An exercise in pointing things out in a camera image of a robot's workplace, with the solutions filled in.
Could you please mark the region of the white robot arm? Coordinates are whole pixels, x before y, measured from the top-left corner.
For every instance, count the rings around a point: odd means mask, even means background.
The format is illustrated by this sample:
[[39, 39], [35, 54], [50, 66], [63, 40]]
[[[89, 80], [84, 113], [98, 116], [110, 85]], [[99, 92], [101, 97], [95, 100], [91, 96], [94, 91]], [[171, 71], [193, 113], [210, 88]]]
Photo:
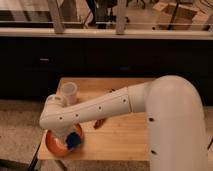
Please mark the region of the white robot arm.
[[125, 86], [75, 104], [51, 95], [40, 116], [42, 128], [63, 136], [70, 127], [127, 113], [147, 114], [150, 171], [208, 171], [205, 115], [197, 89], [169, 75]]

